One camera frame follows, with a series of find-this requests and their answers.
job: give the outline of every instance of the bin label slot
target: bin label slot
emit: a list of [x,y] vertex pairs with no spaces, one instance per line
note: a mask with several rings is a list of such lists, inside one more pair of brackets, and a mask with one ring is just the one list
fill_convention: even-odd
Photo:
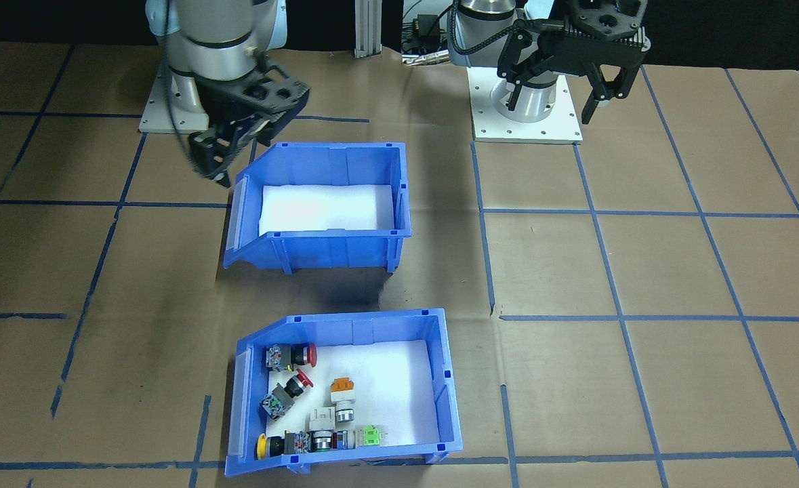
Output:
[[230,456],[242,457],[245,452],[250,371],[251,349],[247,349],[236,357],[234,364],[234,399],[231,405],[231,436],[228,441],[228,455]]

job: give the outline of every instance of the electrical component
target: electrical component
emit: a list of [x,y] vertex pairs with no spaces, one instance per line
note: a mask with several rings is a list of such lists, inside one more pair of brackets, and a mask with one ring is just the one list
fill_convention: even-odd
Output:
[[280,383],[276,383],[275,389],[267,393],[260,401],[260,407],[266,411],[270,419],[277,420],[293,407],[293,399],[303,395],[306,387],[312,387],[312,380],[309,380],[309,377],[298,369],[297,374],[287,380],[284,387]]
[[330,385],[330,401],[336,407],[336,421],[350,422],[354,419],[354,382],[350,378],[337,378]]
[[337,430],[333,433],[332,448],[334,449],[354,449],[353,430]]
[[356,429],[356,445],[383,445],[387,429],[384,426],[365,426]]
[[264,365],[270,371],[293,371],[293,365],[318,364],[314,344],[273,344],[264,351]]
[[287,432],[285,436],[266,436],[261,434],[255,447],[259,460],[274,458],[282,454],[305,454],[310,452],[312,437],[308,432]]
[[313,451],[330,451],[334,430],[336,430],[336,409],[319,407],[312,410],[309,414],[309,435],[312,436]]

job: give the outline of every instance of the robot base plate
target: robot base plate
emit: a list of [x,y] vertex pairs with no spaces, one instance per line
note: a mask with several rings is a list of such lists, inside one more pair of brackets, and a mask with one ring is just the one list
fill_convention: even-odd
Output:
[[539,123],[518,123],[495,110],[489,94],[499,81],[495,68],[468,68],[476,141],[573,144],[583,140],[564,75],[559,75],[556,81],[556,101],[550,115]]

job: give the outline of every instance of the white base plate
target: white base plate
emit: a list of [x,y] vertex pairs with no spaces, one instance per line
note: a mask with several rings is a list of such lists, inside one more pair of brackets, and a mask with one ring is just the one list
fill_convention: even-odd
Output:
[[556,101],[550,115],[539,123],[518,123],[499,114],[489,95],[499,81],[495,68],[468,68],[476,141],[573,144],[583,140],[564,75],[556,81]]
[[[188,112],[174,106],[173,114],[176,115],[176,129],[180,133],[188,134],[198,130],[209,129],[209,115],[205,113]],[[146,108],[143,108],[143,117],[140,119],[141,132],[150,134],[172,134],[173,125],[167,116],[167,103],[164,102],[164,79],[155,77]]]

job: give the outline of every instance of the blue tape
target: blue tape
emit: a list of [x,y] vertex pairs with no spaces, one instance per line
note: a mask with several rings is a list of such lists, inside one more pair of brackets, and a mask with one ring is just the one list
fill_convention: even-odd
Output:
[[59,402],[62,400],[62,385],[56,386],[56,394],[53,395],[53,403],[49,404],[49,414],[52,419],[56,418],[56,410],[59,409]]
[[784,172],[781,170],[781,166],[779,166],[778,160],[776,159],[776,155],[773,154],[773,151],[770,148],[770,144],[767,143],[767,138],[764,137],[764,133],[762,133],[761,127],[758,126],[758,121],[755,120],[755,116],[752,115],[752,111],[749,110],[749,105],[745,102],[743,94],[740,93],[736,81],[734,81],[733,77],[731,76],[731,72],[725,69],[724,74],[727,75],[728,81],[731,82],[731,87],[733,87],[733,91],[737,94],[739,102],[742,103],[746,115],[749,115],[749,120],[752,121],[752,126],[755,127],[755,132],[758,133],[758,137],[760,137],[761,142],[764,142],[764,148],[767,150],[767,155],[770,157],[770,161],[772,161],[773,167],[776,167],[776,172],[778,173],[779,179],[781,179],[781,183],[784,184],[784,188],[787,190],[787,194],[790,195],[790,200],[793,201],[794,207],[796,207],[796,211],[798,211],[799,213],[799,201],[796,200],[796,194],[794,193],[793,189],[790,188],[790,183],[787,183],[787,178],[785,178]]
[[[661,124],[663,125],[663,128],[665,129],[665,132],[668,133],[668,139],[671,142],[671,146],[673,148],[673,153],[676,155],[677,163],[679,164],[679,169],[682,170],[682,174],[683,174],[683,176],[685,178],[685,182],[688,184],[688,189],[691,192],[691,198],[694,200],[694,204],[697,207],[697,212],[702,214],[703,213],[703,208],[700,205],[700,200],[699,200],[699,198],[697,198],[697,193],[694,191],[694,186],[691,184],[691,179],[688,176],[688,170],[685,169],[685,164],[684,164],[684,161],[682,159],[682,155],[679,154],[679,149],[677,147],[676,140],[673,138],[673,133],[670,130],[670,126],[668,125],[668,121],[666,121],[665,115],[663,114],[663,111],[661,110],[661,104],[659,103],[659,99],[657,99],[657,96],[655,95],[655,90],[653,89],[653,84],[649,80],[649,77],[647,75],[646,69],[641,67],[640,71],[643,73],[643,78],[644,78],[644,80],[646,80],[647,87],[649,87],[649,93],[653,97],[653,103],[655,104],[655,109],[656,109],[657,113],[659,113],[659,118],[661,119]],[[727,74],[728,78],[730,79],[730,74],[728,74],[726,71],[725,71],[725,74]],[[743,107],[746,110],[748,110],[748,107],[745,107],[744,103],[743,103]],[[725,282],[725,284],[727,284],[728,291],[731,294],[731,299],[733,299],[734,306],[736,306],[736,308],[737,308],[737,314],[739,314],[739,316],[741,318],[740,321],[743,324],[743,331],[745,333],[746,340],[749,341],[749,346],[752,349],[752,355],[754,355],[754,357],[755,357],[755,362],[758,364],[758,370],[761,373],[762,379],[764,379],[764,385],[767,387],[767,392],[770,395],[770,400],[772,401],[773,407],[776,409],[776,414],[778,416],[779,422],[781,423],[781,429],[784,430],[784,434],[785,434],[785,436],[787,438],[787,444],[790,446],[790,451],[792,451],[792,456],[795,458],[796,465],[799,468],[799,451],[798,451],[798,448],[796,448],[796,442],[794,441],[794,436],[792,435],[792,432],[790,432],[790,427],[787,426],[787,420],[785,419],[784,414],[781,412],[781,408],[779,406],[779,402],[778,402],[778,398],[776,396],[776,392],[773,390],[773,386],[772,386],[772,383],[770,381],[770,376],[767,374],[766,367],[764,366],[764,361],[762,361],[761,355],[758,352],[758,347],[755,344],[755,339],[754,339],[754,337],[752,337],[752,330],[749,328],[748,319],[745,317],[745,315],[743,313],[743,306],[741,306],[740,303],[739,303],[739,298],[737,297],[736,288],[734,288],[733,282],[731,281],[731,276],[728,274],[727,268],[725,268],[724,260],[722,259],[721,253],[718,250],[718,244],[716,244],[716,240],[715,240],[715,238],[712,235],[712,229],[710,228],[709,222],[707,222],[705,216],[701,216],[700,220],[701,220],[701,222],[703,222],[703,230],[706,231],[706,236],[707,236],[707,238],[710,241],[710,246],[712,246],[712,252],[716,256],[716,261],[718,262],[718,266],[721,269],[722,276],[724,276],[724,282]]]
[[514,427],[511,426],[508,387],[505,385],[501,385],[501,412],[505,417],[505,436],[508,439],[508,466],[510,467],[511,486],[512,488],[520,488],[520,475],[516,469],[516,451],[514,450]]
[[31,142],[31,139],[33,138],[35,132],[37,131],[37,124],[39,124],[41,121],[41,114],[43,114],[43,112],[47,110],[47,106],[49,105],[49,100],[52,99],[53,94],[56,92],[56,88],[59,86],[59,81],[62,80],[62,74],[64,74],[65,68],[68,67],[68,62],[70,62],[71,56],[73,54],[74,54],[74,46],[72,45],[68,48],[68,53],[65,55],[65,59],[62,60],[62,65],[59,67],[58,73],[56,73],[56,79],[53,80],[53,84],[49,88],[49,93],[47,94],[46,99],[44,99],[43,104],[41,105],[40,113],[37,115],[37,117],[35,117],[34,123],[31,124],[31,128],[28,130],[28,135],[25,137],[25,141],[22,143],[22,147],[20,148],[17,154],[17,159],[14,160],[11,169],[8,170],[8,172],[5,175],[5,178],[2,179],[2,184],[0,185],[0,196],[2,195],[2,191],[5,190],[5,185],[7,185],[8,180],[11,179],[11,176],[14,174],[14,171],[17,169],[17,166],[19,166],[19,164],[21,163],[22,157],[25,155],[25,151],[28,148],[28,143]]
[[[68,373],[70,373],[71,364],[74,361],[74,351],[77,348],[77,341],[80,339],[80,333],[83,331],[83,324],[86,321],[86,315],[89,313],[89,306],[92,303],[92,296],[95,294],[95,289],[98,287],[98,279],[101,278],[102,269],[104,269],[104,261],[107,259],[107,253],[110,248],[110,242],[113,241],[113,235],[115,231],[117,231],[117,223],[119,222],[119,212],[121,208],[123,208],[123,202],[127,196],[127,192],[129,192],[131,182],[134,179],[135,172],[137,170],[137,164],[140,162],[140,157],[143,152],[143,146],[146,144],[146,134],[142,134],[140,137],[140,143],[137,145],[137,151],[134,155],[134,160],[131,163],[131,169],[129,170],[129,175],[127,175],[127,179],[125,180],[125,186],[123,187],[123,192],[119,197],[119,203],[117,203],[117,210],[113,214],[113,223],[111,223],[110,228],[107,231],[107,238],[104,239],[104,247],[101,249],[101,256],[98,258],[98,265],[95,267],[95,272],[92,275],[92,282],[89,284],[89,291],[86,293],[86,300],[83,301],[83,310],[80,312],[80,319],[77,321],[77,327],[74,329],[74,334],[71,336],[71,343],[68,346],[68,354],[65,356],[65,364],[62,366],[62,374],[59,375],[59,378],[62,380],[62,383],[65,383],[68,380]],[[52,413],[53,417],[56,416],[56,408],[58,408],[59,401],[62,398],[62,391],[61,387],[59,390],[56,391],[56,395],[58,395],[58,399],[53,399]]]
[[67,319],[67,313],[28,313],[28,312],[4,312],[0,313],[0,319],[34,319],[34,321],[63,321]]
[[483,242],[483,266],[487,274],[487,294],[489,294],[489,314],[495,310],[495,285],[493,284],[492,261],[489,259],[489,240],[487,239],[487,221],[483,216],[483,190],[480,187],[480,167],[477,164],[477,148],[474,141],[470,143],[471,164],[474,169],[474,191],[477,192],[477,210],[480,220],[480,241]]
[[685,460],[746,460],[747,458],[792,458],[791,451],[719,451],[719,452],[666,452],[666,461]]
[[173,207],[173,208],[229,208],[229,203],[176,203],[175,201],[126,201],[124,207]]
[[44,117],[81,117],[95,119],[139,119],[143,114],[83,114],[77,112],[47,112]]
[[586,201],[589,204],[589,211],[592,217],[592,225],[595,227],[595,236],[598,238],[598,247],[601,252],[601,260],[604,262],[604,270],[607,273],[607,282],[610,285],[610,293],[613,296],[613,305],[616,306],[616,313],[619,315],[619,328],[622,330],[622,340],[625,341],[625,349],[628,352],[628,362],[631,364],[631,373],[634,375],[634,385],[637,386],[637,395],[640,398],[640,407],[643,409],[643,417],[647,423],[647,430],[649,432],[649,440],[653,445],[653,454],[655,456],[655,463],[659,469],[659,478],[661,479],[662,488],[668,488],[668,474],[665,472],[665,463],[661,458],[661,450],[659,448],[659,439],[655,435],[655,426],[653,425],[653,417],[649,413],[649,405],[647,404],[647,395],[643,389],[643,381],[640,380],[640,370],[637,368],[637,361],[634,358],[634,347],[631,345],[631,337],[628,334],[628,325],[625,319],[622,318],[622,303],[619,302],[619,292],[616,290],[616,281],[613,280],[613,269],[610,268],[610,259],[607,256],[607,247],[604,245],[604,234],[601,232],[601,225],[598,221],[598,213],[595,210],[594,201],[592,201],[592,191],[589,188],[589,180],[586,178],[586,171],[583,169],[583,159],[579,155],[577,145],[573,145],[573,156],[577,160],[577,170],[579,171],[579,178],[583,182],[583,191],[586,192]]
[[213,401],[213,397],[205,395],[203,397],[203,411],[201,412],[201,425],[197,430],[197,445],[194,448],[194,466],[191,468],[191,475],[188,476],[188,488],[197,487],[197,470],[198,464],[201,462],[201,454],[203,452],[203,441],[207,436],[207,421],[209,420],[209,404]]
[[520,456],[519,464],[631,463],[654,461],[654,454],[598,454],[592,456]]
[[618,321],[749,321],[799,322],[799,317],[781,315],[499,315],[503,321],[592,322]]

